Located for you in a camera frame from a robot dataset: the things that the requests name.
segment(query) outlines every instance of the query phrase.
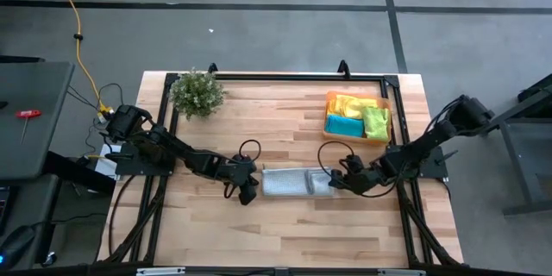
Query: cable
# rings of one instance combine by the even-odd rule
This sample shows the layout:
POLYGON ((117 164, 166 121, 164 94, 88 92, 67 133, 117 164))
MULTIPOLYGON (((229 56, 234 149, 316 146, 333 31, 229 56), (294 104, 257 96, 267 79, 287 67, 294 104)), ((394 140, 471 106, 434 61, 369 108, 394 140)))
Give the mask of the cable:
POLYGON ((119 98, 121 99, 121 105, 124 105, 124 101, 122 100, 122 87, 121 87, 119 84, 117 84, 117 83, 108 83, 108 84, 106 84, 106 85, 100 87, 100 91, 98 92, 99 95, 100 95, 100 97, 102 96, 102 90, 103 90, 104 88, 108 87, 108 86, 116 86, 116 87, 119 88, 119 98))
POLYGON ((79 97, 73 95, 69 90, 67 90, 67 94, 68 94, 68 95, 71 95, 71 97, 73 97, 73 98, 79 100, 79 102, 81 102, 81 103, 83 103, 83 104, 86 104, 87 106, 90 106, 90 107, 92 107, 95 111, 97 111, 97 108, 94 107, 91 103, 87 103, 86 101, 84 101, 84 100, 80 99, 79 97))
POLYGON ((320 146, 320 148, 318 149, 318 155, 317 155, 317 158, 318 158, 318 164, 320 165, 320 167, 322 168, 322 170, 332 179, 334 180, 335 182, 339 183, 340 185, 343 185, 345 186, 345 188, 347 189, 351 189, 350 186, 348 186, 348 184, 344 183, 343 181, 339 180, 338 178, 335 178, 334 176, 331 175, 330 172, 328 172, 326 170, 326 168, 324 167, 324 165, 322 165, 322 160, 320 160, 320 153, 322 152, 322 148, 325 147, 326 145, 329 145, 330 143, 339 143, 339 144, 342 144, 343 146, 345 147, 348 147, 349 151, 351 151, 351 154, 350 155, 353 155, 354 156, 354 151, 353 149, 345 142, 341 142, 341 141, 326 141, 325 143, 322 144, 322 146, 320 146))
POLYGON ((100 111, 106 111, 107 108, 104 106, 104 103, 102 103, 102 99, 100 98, 100 94, 97 91, 96 84, 94 83, 94 79, 92 76, 88 73, 88 70, 86 69, 85 64, 83 64, 82 60, 80 59, 80 42, 83 40, 83 35, 81 33, 81 23, 80 23, 80 16, 78 15, 77 8, 75 8, 75 4, 72 2, 72 0, 67 0, 69 4, 72 7, 73 12, 75 13, 75 17, 77 18, 77 33, 73 36, 77 40, 77 62, 82 68, 83 72, 85 73, 86 77, 90 80, 90 84, 92 85, 92 89, 96 93, 97 100, 99 102, 100 111))
POLYGON ((72 216, 70 218, 63 219, 63 220, 40 221, 40 222, 33 223, 33 224, 29 225, 29 227, 34 227, 35 225, 39 225, 39 224, 43 224, 43 223, 51 223, 51 224, 68 223, 68 222, 76 220, 76 219, 84 219, 84 218, 91 217, 91 216, 107 216, 107 214, 101 213, 101 212, 92 212, 91 214, 88 214, 88 215, 85 215, 85 216, 72 216))
POLYGON ((115 203, 113 204, 113 210, 111 210, 110 225, 108 228, 108 250, 110 252, 110 255, 113 254, 113 220, 115 219, 115 211, 117 209, 117 206, 119 205, 119 201, 121 200, 122 193, 127 189, 127 186, 129 186, 130 181, 132 181, 132 179, 134 179, 135 177, 136 177, 135 175, 132 175, 129 177, 127 181, 124 182, 124 184, 121 187, 121 190, 117 194, 115 203))
POLYGON ((72 86, 69 85, 69 88, 70 88, 72 91, 74 91, 75 94, 77 94, 78 97, 80 97, 80 99, 84 100, 84 101, 87 102, 89 105, 94 106, 94 105, 90 102, 90 100, 86 99, 86 97, 84 97, 81 93, 79 93, 74 87, 72 87, 72 86))
POLYGON ((111 145, 107 142, 106 136, 103 137, 103 143, 105 143, 107 147, 110 149, 110 153, 113 153, 113 147, 111 147, 111 145))
POLYGON ((257 153, 257 156, 254 157, 254 159, 251 159, 250 162, 253 162, 253 161, 256 161, 257 159, 259 159, 260 157, 260 152, 261 152, 261 148, 260 148, 260 142, 255 140, 255 139, 249 139, 249 140, 246 140, 244 142, 241 143, 240 145, 240 148, 238 149, 238 154, 243 158, 245 157, 243 154, 242 154, 242 149, 243 149, 243 146, 245 146, 246 144, 248 144, 249 142, 254 142, 257 144, 257 146, 259 146, 259 152, 257 153))
POLYGON ((92 119, 92 125, 88 128, 88 135, 86 136, 85 138, 85 145, 87 147, 89 147, 91 149, 91 151, 88 151, 88 152, 84 152, 83 154, 81 154, 80 156, 85 156, 87 154, 92 154, 92 153, 95 153, 96 152, 96 147, 92 146, 88 140, 90 139, 91 137, 91 134, 92 134, 92 128, 96 129, 96 130, 104 130, 104 129, 101 129, 99 128, 97 125, 99 125, 99 123, 96 123, 96 118, 93 118, 92 119))
POLYGON ((232 185, 232 190, 230 190, 230 193, 228 193, 229 187, 230 187, 230 184, 226 184, 226 186, 224 187, 224 198, 227 198, 227 199, 232 197, 232 194, 234 194, 234 190, 237 186, 232 185))
POLYGON ((431 124, 439 122, 439 117, 441 117, 441 115, 446 113, 447 111, 453 109, 459 102, 460 102, 460 99, 457 98, 457 99, 451 101, 450 103, 448 103, 446 106, 444 106, 444 108, 442 108, 441 112, 437 113, 437 115, 434 118, 431 119, 430 123, 425 128, 425 131, 423 133, 425 134, 428 131, 430 131, 431 124))

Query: red tool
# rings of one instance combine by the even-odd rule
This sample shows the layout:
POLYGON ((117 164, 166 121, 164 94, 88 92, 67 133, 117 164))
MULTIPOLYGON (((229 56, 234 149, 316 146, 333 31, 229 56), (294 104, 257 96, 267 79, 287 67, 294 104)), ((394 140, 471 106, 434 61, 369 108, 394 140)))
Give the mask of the red tool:
POLYGON ((31 117, 37 117, 40 116, 42 112, 40 110, 24 110, 24 111, 17 111, 16 116, 19 118, 25 119, 25 125, 23 127, 23 133, 21 135, 21 144, 23 144, 23 138, 25 138, 25 132, 27 131, 27 123, 28 119, 31 117))

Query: power cord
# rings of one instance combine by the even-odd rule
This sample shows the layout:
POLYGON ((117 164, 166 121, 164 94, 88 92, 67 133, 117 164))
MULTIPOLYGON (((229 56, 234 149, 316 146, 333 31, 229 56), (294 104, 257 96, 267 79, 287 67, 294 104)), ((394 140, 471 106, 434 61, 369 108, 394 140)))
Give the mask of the power cord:
POLYGON ((93 153, 96 152, 96 147, 92 146, 92 145, 88 142, 88 140, 90 139, 90 137, 91 137, 91 135, 92 135, 92 131, 93 131, 92 128, 94 128, 94 129, 96 129, 96 130, 104 130, 104 129, 99 128, 98 125, 100 125, 100 123, 99 123, 99 122, 96 122, 96 118, 93 118, 93 119, 92 119, 92 125, 88 128, 88 135, 87 135, 86 138, 85 138, 85 145, 86 145, 87 147, 89 147, 89 148, 91 149, 91 151, 88 151, 88 152, 85 152, 85 153, 81 154, 81 155, 80 155, 81 157, 82 157, 82 156, 85 156, 85 155, 87 155, 87 154, 93 154, 93 153))
POLYGON ((113 220, 115 219, 115 211, 117 207, 119 206, 119 201, 121 200, 121 196, 124 193, 124 191, 127 189, 127 187, 130 184, 130 181, 134 179, 136 176, 132 175, 129 177, 127 181, 124 182, 124 184, 121 187, 121 190, 117 194, 117 198, 115 199, 115 203, 113 204, 113 210, 111 210, 111 216, 110 216, 110 224, 108 228, 108 251, 110 252, 110 255, 113 254, 113 220))
POLYGON ((75 4, 73 3, 72 0, 67 0, 69 2, 69 4, 71 5, 72 7, 72 10, 73 12, 75 13, 75 17, 77 18, 77 33, 73 36, 73 38, 75 38, 77 40, 77 62, 78 62, 78 65, 82 68, 83 72, 85 73, 86 77, 89 79, 90 83, 91 83, 91 86, 92 86, 92 89, 94 90, 94 92, 96 93, 96 97, 97 97, 97 100, 99 102, 99 110, 100 112, 102 113, 109 113, 110 111, 110 108, 106 107, 104 105, 104 103, 102 102, 102 99, 100 97, 100 94, 99 94, 99 91, 97 90, 96 88, 96 83, 94 83, 94 79, 92 78, 92 76, 89 74, 88 70, 86 69, 86 66, 85 64, 83 64, 83 61, 80 59, 80 46, 81 46, 81 41, 84 39, 83 35, 82 35, 82 29, 81 29, 81 22, 80 22, 80 16, 78 15, 78 11, 77 11, 77 8, 75 7, 75 4))
POLYGON ((119 99, 121 99, 121 105, 124 105, 124 101, 122 100, 122 87, 118 83, 108 83, 102 87, 100 87, 99 95, 102 96, 102 91, 109 86, 116 86, 119 88, 119 99))
POLYGON ((70 218, 63 219, 63 220, 40 221, 40 222, 33 223, 33 224, 29 225, 29 227, 34 227, 35 225, 39 225, 39 224, 43 224, 43 223, 50 223, 50 224, 68 223, 68 222, 73 221, 73 220, 85 219, 85 218, 88 218, 88 217, 91 217, 91 216, 107 216, 107 214, 101 213, 101 212, 92 212, 92 213, 90 213, 88 215, 85 215, 85 216, 72 216, 70 218))
POLYGON ((96 112, 99 112, 99 111, 97 110, 97 108, 94 107, 94 105, 93 105, 92 103, 90 103, 88 100, 86 100, 86 98, 81 97, 82 95, 80 95, 80 94, 75 95, 75 94, 71 93, 69 90, 67 90, 67 94, 70 95, 71 97, 75 98, 75 99, 78 100, 79 102, 81 102, 81 103, 83 103, 83 104, 85 104, 85 105, 87 105, 87 106, 90 106, 90 107, 93 108, 96 112))

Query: potted plant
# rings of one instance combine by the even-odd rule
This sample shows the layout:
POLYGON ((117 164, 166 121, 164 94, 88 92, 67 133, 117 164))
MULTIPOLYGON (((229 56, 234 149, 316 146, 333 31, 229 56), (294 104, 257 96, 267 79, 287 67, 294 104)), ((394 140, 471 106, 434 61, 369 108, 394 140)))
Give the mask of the potted plant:
POLYGON ((215 113, 223 104, 226 93, 214 75, 191 70, 180 74, 179 79, 172 83, 170 99, 174 108, 190 121, 192 116, 206 118, 215 113))

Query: metal bracket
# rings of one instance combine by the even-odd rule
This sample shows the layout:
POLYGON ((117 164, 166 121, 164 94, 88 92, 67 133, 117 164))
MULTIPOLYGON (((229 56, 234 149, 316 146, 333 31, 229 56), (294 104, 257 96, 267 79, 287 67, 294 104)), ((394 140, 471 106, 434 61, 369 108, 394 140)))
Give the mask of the metal bracket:
POLYGON ((179 75, 177 73, 167 73, 165 76, 165 85, 171 86, 174 81, 179 79, 179 75))
POLYGON ((174 165, 176 164, 176 158, 171 155, 163 156, 163 160, 155 165, 151 164, 141 158, 137 147, 127 142, 122 144, 121 151, 118 154, 129 156, 127 159, 119 159, 116 162, 115 174, 122 176, 170 176, 173 174, 174 165))
POLYGON ((138 268, 136 276, 169 276, 169 275, 184 275, 186 267, 153 267, 153 268, 138 268))
POLYGON ((430 157, 420 166, 419 178, 447 179, 449 172, 445 160, 447 155, 442 154, 442 148, 436 147, 431 150, 430 157))
POLYGON ((345 79, 351 79, 351 71, 348 69, 347 62, 345 60, 342 60, 339 63, 339 67, 337 68, 337 73, 344 73, 343 77, 345 79))
POLYGON ((397 75, 385 75, 383 76, 383 79, 393 87, 400 87, 397 75))
POLYGON ((216 72, 216 71, 218 71, 218 68, 216 67, 216 64, 215 63, 210 63, 209 69, 207 69, 207 72, 208 73, 213 73, 213 72, 216 72))
POLYGON ((425 271, 404 269, 379 269, 378 276, 425 276, 425 271))

